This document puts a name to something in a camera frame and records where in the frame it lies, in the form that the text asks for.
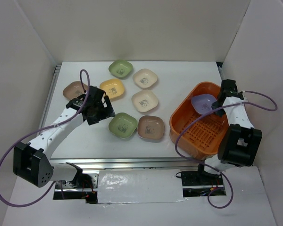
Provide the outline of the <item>cream plate at back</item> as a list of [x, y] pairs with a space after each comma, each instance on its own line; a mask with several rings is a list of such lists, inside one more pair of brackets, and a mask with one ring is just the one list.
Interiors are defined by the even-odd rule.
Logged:
[[158, 76], [150, 69], [144, 68], [133, 75], [133, 81], [141, 89], [148, 89], [158, 81]]

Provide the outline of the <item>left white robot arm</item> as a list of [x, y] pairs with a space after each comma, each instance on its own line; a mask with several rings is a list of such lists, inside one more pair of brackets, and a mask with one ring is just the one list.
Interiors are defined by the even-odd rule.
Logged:
[[114, 117], [115, 112], [105, 91], [90, 86], [89, 92], [68, 102], [60, 116], [27, 144], [18, 142], [13, 153], [15, 175], [37, 187], [50, 181], [67, 181], [73, 188], [83, 184], [83, 170], [73, 163], [50, 163], [58, 146], [77, 127], [93, 125]]

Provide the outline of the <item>green plate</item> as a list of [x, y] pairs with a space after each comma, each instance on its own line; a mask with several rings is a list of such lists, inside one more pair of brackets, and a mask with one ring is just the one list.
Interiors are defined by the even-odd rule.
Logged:
[[124, 79], [133, 70], [133, 65], [125, 60], [116, 60], [108, 67], [108, 70], [113, 76]]
[[138, 125], [137, 120], [127, 113], [118, 113], [108, 125], [109, 131], [115, 136], [126, 139], [129, 138]]

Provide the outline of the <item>purple square plate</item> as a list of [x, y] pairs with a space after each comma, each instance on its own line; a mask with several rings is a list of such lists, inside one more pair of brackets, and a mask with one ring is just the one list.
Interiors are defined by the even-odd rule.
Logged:
[[215, 102], [216, 98], [211, 94], [201, 94], [191, 98], [191, 105], [200, 115], [212, 111], [212, 104]]

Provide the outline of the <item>white foil cover panel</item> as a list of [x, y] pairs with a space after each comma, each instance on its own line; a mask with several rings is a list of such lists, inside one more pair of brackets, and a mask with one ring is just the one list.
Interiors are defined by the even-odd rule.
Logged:
[[182, 202], [183, 186], [177, 169], [103, 170], [98, 177], [98, 203]]

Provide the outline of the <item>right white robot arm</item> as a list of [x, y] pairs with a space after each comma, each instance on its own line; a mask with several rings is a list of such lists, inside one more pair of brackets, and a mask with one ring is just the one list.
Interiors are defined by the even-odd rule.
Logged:
[[257, 154], [262, 139], [262, 131], [251, 124], [243, 104], [244, 95], [238, 92], [234, 80], [223, 80], [216, 102], [211, 105], [213, 110], [224, 107], [215, 112], [217, 116], [226, 116], [228, 129], [220, 142], [218, 152], [204, 162], [216, 168], [213, 170], [205, 166], [196, 172], [196, 179], [200, 184], [207, 184], [213, 177], [233, 167], [251, 166]]

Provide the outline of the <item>cream plate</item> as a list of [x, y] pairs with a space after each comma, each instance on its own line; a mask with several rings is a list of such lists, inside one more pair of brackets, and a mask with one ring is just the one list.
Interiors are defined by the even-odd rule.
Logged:
[[158, 98], [147, 89], [135, 93], [131, 98], [134, 108], [140, 113], [146, 113], [158, 106]]
[[158, 81], [158, 76], [150, 69], [144, 68], [133, 75], [133, 81], [141, 89], [148, 89]]

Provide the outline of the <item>yellow square plate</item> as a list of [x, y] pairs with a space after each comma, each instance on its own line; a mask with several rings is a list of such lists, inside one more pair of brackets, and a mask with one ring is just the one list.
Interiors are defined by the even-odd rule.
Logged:
[[125, 87], [120, 79], [110, 79], [100, 84], [100, 89], [104, 90], [110, 100], [119, 99], [125, 93]]

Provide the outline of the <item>cream plate in middle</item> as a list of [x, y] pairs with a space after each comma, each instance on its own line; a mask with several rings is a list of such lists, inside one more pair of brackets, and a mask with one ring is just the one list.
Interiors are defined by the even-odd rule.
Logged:
[[140, 113], [146, 113], [158, 106], [158, 98], [147, 89], [135, 93], [131, 98], [134, 108]]

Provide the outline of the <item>brown plate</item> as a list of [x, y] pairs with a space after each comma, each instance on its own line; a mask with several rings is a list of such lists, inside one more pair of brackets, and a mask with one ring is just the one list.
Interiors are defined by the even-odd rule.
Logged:
[[78, 96], [85, 93], [84, 90], [87, 90], [88, 86], [83, 83], [81, 84], [80, 81], [74, 81], [70, 83], [66, 88], [63, 90], [63, 96], [68, 100], [72, 100], [77, 98]]
[[145, 115], [139, 119], [137, 134], [146, 140], [158, 141], [165, 131], [163, 120], [157, 116]]

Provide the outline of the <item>aluminium frame rail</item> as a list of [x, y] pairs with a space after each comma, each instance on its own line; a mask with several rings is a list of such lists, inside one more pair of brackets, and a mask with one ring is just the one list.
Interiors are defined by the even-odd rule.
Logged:
[[[158, 141], [145, 140], [134, 132], [122, 139], [112, 134], [106, 119], [95, 125], [82, 124], [76, 128], [56, 149], [53, 162], [72, 162], [85, 169], [98, 167], [128, 168], [181, 165], [182, 159], [175, 152], [169, 137], [169, 118], [193, 88], [203, 81], [221, 83], [221, 76], [215, 62], [138, 62], [133, 63], [133, 72], [150, 69], [158, 76], [151, 87], [158, 98], [158, 105], [149, 115], [160, 117], [165, 130]], [[85, 69], [91, 84], [99, 86], [112, 79], [108, 68], [110, 62], [63, 62], [54, 71], [50, 98], [46, 105], [43, 125], [54, 122], [67, 104], [63, 90], [74, 81], [80, 80], [79, 72]]]

